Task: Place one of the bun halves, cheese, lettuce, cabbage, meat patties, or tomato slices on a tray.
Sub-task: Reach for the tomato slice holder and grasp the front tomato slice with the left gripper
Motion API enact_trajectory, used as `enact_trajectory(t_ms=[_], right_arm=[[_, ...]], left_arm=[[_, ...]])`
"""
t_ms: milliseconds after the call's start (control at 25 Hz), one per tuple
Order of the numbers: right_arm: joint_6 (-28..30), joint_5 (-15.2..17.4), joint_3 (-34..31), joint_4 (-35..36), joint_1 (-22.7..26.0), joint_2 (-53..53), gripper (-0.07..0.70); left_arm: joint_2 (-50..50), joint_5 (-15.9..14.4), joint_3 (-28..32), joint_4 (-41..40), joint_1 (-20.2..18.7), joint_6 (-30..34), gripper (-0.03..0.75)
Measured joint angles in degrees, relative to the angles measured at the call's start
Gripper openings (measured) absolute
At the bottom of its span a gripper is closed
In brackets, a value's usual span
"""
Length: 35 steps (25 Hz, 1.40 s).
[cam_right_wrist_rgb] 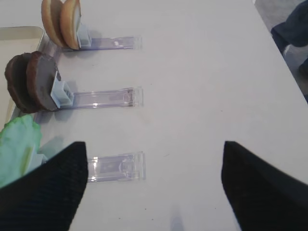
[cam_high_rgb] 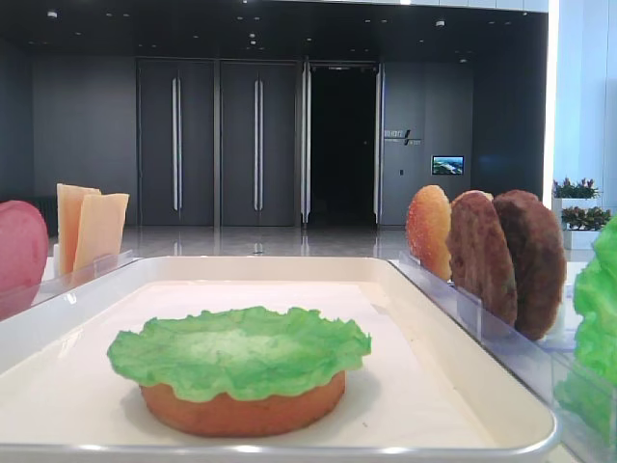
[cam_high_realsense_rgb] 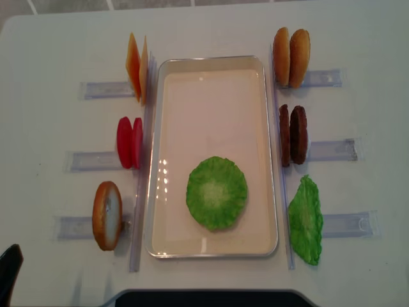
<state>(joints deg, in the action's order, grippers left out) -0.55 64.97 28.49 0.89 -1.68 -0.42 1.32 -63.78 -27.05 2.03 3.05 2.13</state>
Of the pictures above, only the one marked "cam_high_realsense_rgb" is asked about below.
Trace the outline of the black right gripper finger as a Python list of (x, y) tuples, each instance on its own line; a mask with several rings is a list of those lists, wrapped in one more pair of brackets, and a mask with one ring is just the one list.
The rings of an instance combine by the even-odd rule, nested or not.
[(19, 244), (12, 244), (0, 259), (1, 307), (10, 306), (13, 288), (24, 261)]

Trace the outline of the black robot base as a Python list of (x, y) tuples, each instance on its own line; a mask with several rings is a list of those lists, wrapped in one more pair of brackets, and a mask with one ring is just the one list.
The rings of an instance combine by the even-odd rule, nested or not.
[(138, 290), (119, 296), (116, 306), (312, 306), (294, 292), (261, 290)]

